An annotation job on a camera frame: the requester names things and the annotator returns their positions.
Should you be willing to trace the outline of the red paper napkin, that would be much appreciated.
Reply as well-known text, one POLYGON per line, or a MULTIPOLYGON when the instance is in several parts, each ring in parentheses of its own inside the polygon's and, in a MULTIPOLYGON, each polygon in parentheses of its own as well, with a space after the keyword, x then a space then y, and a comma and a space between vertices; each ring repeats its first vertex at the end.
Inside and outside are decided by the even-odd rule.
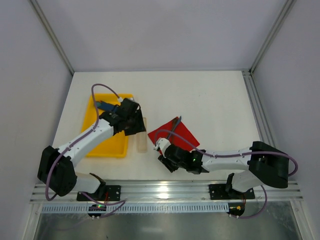
MULTIPOLYGON (((155 142, 156 142, 156 140, 158 140, 158 138, 167 138, 169 132, 164 132, 164 131, 160 132, 160 130, 171 131, 172 120, 168 121, 167 123, 159 126, 158 128, 156 128, 156 129, 154 129, 152 131, 149 131, 147 133, 148 138, 151 140, 151 142, 153 144, 155 144, 155 142)), ((176 128, 174 133, 178 134, 181 137, 183 137, 186 141, 191 143, 194 147, 199 147, 200 146, 200 143, 198 142, 198 140, 189 131, 189 129, 182 123, 182 121, 180 122, 180 124, 178 125, 178 127, 176 128)), ((184 140, 182 140, 181 138, 177 137, 174 134, 172 134, 172 137, 171 137, 171 139, 169 141, 172 144, 182 148, 183 150, 189 151, 189 152, 194 149, 192 146, 190 146, 188 143, 186 143, 184 140)))

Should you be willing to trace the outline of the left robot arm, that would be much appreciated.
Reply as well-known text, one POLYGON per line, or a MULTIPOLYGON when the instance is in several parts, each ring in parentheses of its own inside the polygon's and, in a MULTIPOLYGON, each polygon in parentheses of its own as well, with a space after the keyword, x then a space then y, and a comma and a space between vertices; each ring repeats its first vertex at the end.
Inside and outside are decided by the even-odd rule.
POLYGON ((45 184, 45 198, 52 201, 49 190, 63 197, 77 191, 88 199, 99 200, 107 192, 106 182, 94 173, 76 173, 75 167, 95 147, 111 137, 145 132, 140 105, 124 98, 114 110, 97 115, 96 122, 68 143, 54 148, 47 146, 40 159, 37 177, 45 184))

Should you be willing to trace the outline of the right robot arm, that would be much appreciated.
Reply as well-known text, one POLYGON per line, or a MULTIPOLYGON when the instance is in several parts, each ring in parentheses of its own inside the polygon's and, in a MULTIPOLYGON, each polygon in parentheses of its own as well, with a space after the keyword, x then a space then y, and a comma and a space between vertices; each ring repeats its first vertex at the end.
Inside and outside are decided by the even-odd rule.
POLYGON ((276 189, 288 187, 289 156, 261 141, 254 141, 244 149, 217 152, 197 148, 187 151, 160 138, 154 148, 160 153, 158 160, 170 172, 182 168, 199 175, 231 170, 225 184, 225 191, 231 198, 261 185, 276 189))

